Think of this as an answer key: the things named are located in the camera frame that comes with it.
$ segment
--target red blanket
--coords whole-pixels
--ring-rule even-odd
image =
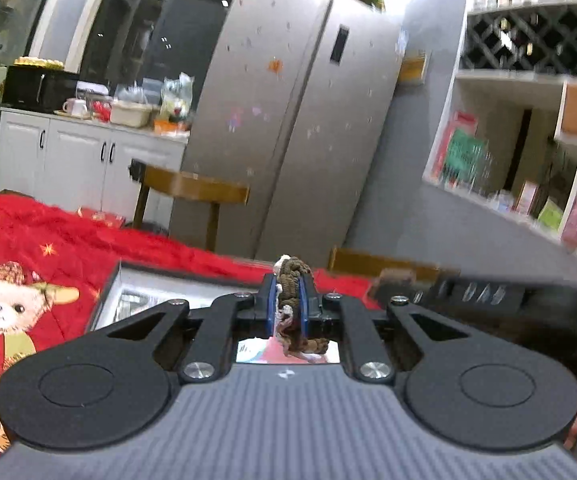
[[[168,238],[108,228],[28,198],[0,195],[0,375],[27,355],[81,335],[120,259],[245,282],[259,282],[268,272]],[[335,278],[322,270],[315,281],[322,292],[359,297],[369,286],[365,279]],[[0,424],[0,452],[8,445]]]

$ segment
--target chair leg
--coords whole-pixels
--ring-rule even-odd
[[[217,226],[219,224],[219,204],[211,202],[208,227],[206,229],[206,251],[215,252],[217,245]]]
[[[150,188],[144,184],[142,184],[142,187],[139,189],[139,196],[137,196],[137,206],[135,208],[135,215],[133,216],[134,229],[139,229],[142,226],[149,190]]]

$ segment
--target cabinet door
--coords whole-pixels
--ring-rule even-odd
[[[66,211],[99,210],[108,153],[106,128],[51,120],[40,200]]]
[[[0,191],[37,196],[44,172],[50,120],[2,112],[0,119]]]
[[[108,159],[102,209],[116,213],[131,221],[137,205],[139,184],[128,174],[131,160],[136,158],[147,164],[179,171],[186,144],[181,141],[160,139],[122,132],[113,138]],[[151,191],[146,203],[144,221],[156,222],[168,228],[171,222],[172,198]]]

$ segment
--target black microwave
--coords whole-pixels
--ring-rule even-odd
[[[11,65],[6,74],[2,106],[53,113],[75,97],[80,75],[41,66]]]

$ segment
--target white mug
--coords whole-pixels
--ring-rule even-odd
[[[86,108],[86,101],[84,99],[71,97],[63,104],[62,111],[75,117],[83,117],[88,112],[88,109]]]

